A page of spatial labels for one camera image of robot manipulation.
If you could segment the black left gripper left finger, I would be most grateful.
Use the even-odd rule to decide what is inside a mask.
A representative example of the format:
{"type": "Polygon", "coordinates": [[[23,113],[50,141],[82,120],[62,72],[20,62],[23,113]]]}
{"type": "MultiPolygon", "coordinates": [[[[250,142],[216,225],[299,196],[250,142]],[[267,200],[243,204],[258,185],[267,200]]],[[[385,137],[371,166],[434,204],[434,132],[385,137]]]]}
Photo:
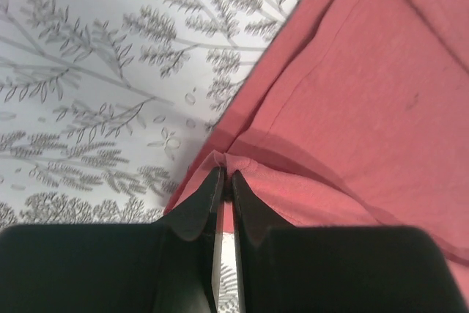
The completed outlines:
{"type": "Polygon", "coordinates": [[[215,312],[224,169],[151,224],[1,232],[3,312],[215,312]]]}

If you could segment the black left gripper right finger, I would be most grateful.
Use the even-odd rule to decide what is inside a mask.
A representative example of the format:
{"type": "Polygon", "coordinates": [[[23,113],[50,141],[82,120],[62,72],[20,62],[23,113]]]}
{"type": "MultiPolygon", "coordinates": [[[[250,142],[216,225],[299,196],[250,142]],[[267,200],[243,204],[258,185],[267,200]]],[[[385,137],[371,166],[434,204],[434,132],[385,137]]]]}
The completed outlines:
{"type": "Polygon", "coordinates": [[[466,312],[430,236],[414,227],[296,227],[232,176],[242,312],[466,312]]]}

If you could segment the salmon pink t-shirt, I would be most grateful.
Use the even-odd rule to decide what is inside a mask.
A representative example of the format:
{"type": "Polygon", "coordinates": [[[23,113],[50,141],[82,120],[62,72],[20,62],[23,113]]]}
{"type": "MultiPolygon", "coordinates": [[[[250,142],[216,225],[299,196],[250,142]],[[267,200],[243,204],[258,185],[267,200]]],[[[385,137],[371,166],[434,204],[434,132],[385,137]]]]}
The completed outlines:
{"type": "Polygon", "coordinates": [[[240,172],[299,226],[411,225],[468,293],[468,0],[301,0],[174,209],[240,172]]]}

